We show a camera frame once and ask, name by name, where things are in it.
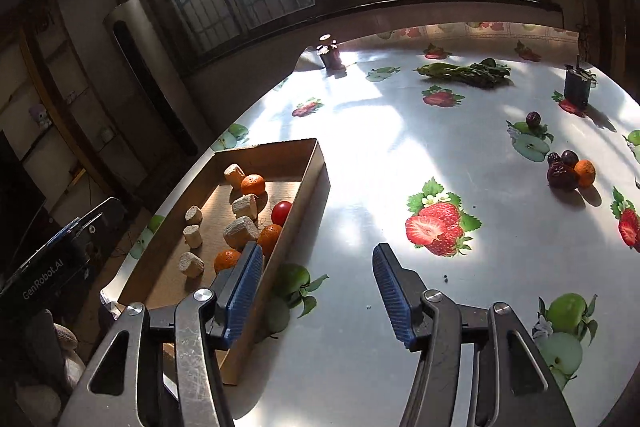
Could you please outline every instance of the green vegetable bunch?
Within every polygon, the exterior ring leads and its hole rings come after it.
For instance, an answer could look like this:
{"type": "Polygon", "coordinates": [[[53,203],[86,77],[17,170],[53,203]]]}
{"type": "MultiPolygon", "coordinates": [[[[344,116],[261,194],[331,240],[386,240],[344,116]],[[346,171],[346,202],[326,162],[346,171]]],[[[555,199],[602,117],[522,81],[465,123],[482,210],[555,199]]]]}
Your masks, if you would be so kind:
{"type": "Polygon", "coordinates": [[[504,64],[496,64],[492,58],[486,58],[479,64],[471,64],[470,66],[434,62],[415,71],[438,80],[456,80],[469,86],[492,89],[508,82],[511,68],[504,64]]]}

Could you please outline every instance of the purple fruit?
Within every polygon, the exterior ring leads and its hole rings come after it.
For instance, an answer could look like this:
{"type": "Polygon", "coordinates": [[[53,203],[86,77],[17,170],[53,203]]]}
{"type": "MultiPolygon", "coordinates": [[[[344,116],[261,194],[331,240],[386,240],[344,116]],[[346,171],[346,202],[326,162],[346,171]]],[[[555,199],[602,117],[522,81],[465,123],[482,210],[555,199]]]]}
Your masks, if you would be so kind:
{"type": "Polygon", "coordinates": [[[535,129],[537,126],[540,125],[540,121],[541,121],[540,114],[536,113],[535,111],[531,111],[527,115],[526,121],[530,129],[535,129]]]}
{"type": "Polygon", "coordinates": [[[551,164],[555,163],[555,162],[562,163],[562,158],[560,157],[560,155],[557,152],[550,152],[548,154],[548,156],[546,157],[546,161],[548,161],[549,162],[549,166],[551,166],[551,164]]]}
{"type": "Polygon", "coordinates": [[[554,162],[546,172],[546,180],[552,188],[575,190],[578,188],[578,174],[569,165],[554,162]]]}
{"type": "Polygon", "coordinates": [[[578,155],[573,151],[564,151],[562,153],[562,163],[569,165],[572,169],[578,163],[578,155]]]}

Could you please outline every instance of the orange fruit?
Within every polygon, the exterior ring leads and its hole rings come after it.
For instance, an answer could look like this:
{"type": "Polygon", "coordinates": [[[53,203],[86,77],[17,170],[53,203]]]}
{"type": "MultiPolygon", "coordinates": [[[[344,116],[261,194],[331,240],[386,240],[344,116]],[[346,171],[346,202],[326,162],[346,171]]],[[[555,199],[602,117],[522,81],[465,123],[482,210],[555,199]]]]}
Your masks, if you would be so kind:
{"type": "Polygon", "coordinates": [[[580,176],[578,185],[580,187],[591,187],[596,179],[596,168],[589,160],[580,160],[575,164],[574,171],[580,176]]]}
{"type": "Polygon", "coordinates": [[[249,174],[242,180],[240,191],[245,196],[247,194],[260,196],[264,192],[264,178],[260,174],[249,174]]]}
{"type": "Polygon", "coordinates": [[[262,247],[262,254],[265,256],[267,261],[271,257],[273,249],[276,247],[276,243],[280,237],[280,232],[282,232],[282,227],[280,225],[269,225],[268,227],[264,227],[264,230],[260,232],[258,245],[262,247]]]}
{"type": "Polygon", "coordinates": [[[238,250],[223,250],[216,256],[216,260],[213,261],[213,269],[216,271],[216,274],[218,274],[222,272],[222,270],[233,268],[238,264],[238,259],[240,259],[240,252],[238,250]]]}

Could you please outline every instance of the wooden post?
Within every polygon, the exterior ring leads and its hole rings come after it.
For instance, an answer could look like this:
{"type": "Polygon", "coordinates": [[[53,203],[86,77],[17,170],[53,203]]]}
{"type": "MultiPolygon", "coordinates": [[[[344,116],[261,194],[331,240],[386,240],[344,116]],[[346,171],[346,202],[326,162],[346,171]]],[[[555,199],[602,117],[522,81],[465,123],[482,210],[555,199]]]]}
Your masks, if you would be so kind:
{"type": "Polygon", "coordinates": [[[68,105],[66,105],[65,99],[62,97],[44,60],[33,28],[28,23],[25,23],[20,27],[18,34],[20,51],[29,71],[31,82],[33,82],[42,100],[42,105],[47,109],[49,118],[58,129],[69,149],[106,195],[115,196],[123,203],[128,203],[130,200],[129,193],[98,156],[91,142],[89,142],[82,128],[71,114],[68,105]]]}

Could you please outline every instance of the blue ridged pad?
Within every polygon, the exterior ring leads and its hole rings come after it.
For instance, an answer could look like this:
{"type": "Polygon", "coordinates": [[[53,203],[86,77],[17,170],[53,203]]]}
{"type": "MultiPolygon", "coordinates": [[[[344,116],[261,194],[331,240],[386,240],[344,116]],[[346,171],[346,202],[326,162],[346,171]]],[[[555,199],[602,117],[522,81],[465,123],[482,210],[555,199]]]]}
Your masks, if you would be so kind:
{"type": "Polygon", "coordinates": [[[404,347],[410,349],[416,341],[412,328],[411,308],[380,247],[375,247],[373,250],[373,275],[378,283],[386,314],[394,328],[396,338],[404,344],[404,347]]]}
{"type": "Polygon", "coordinates": [[[226,309],[226,328],[223,339],[227,344],[227,349],[231,348],[231,345],[242,333],[249,309],[254,302],[261,275],[262,248],[256,245],[226,309]]]}

